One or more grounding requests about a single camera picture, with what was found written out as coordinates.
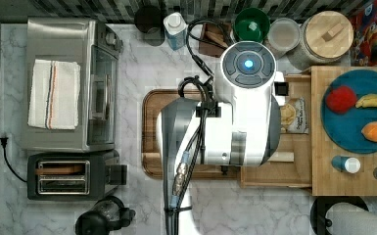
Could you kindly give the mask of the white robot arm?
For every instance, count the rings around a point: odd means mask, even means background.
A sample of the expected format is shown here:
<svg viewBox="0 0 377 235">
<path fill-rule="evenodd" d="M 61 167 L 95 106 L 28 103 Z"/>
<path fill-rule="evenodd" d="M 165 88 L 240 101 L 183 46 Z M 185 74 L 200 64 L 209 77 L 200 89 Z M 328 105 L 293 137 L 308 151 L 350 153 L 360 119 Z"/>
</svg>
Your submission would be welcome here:
<svg viewBox="0 0 377 235">
<path fill-rule="evenodd" d="M 240 41 L 221 55 L 211 95 L 179 97 L 162 108 L 156 137 L 166 235 L 199 235 L 188 189 L 196 165 L 262 165 L 276 151 L 281 115 L 274 80 L 282 76 L 265 46 Z"/>
</svg>

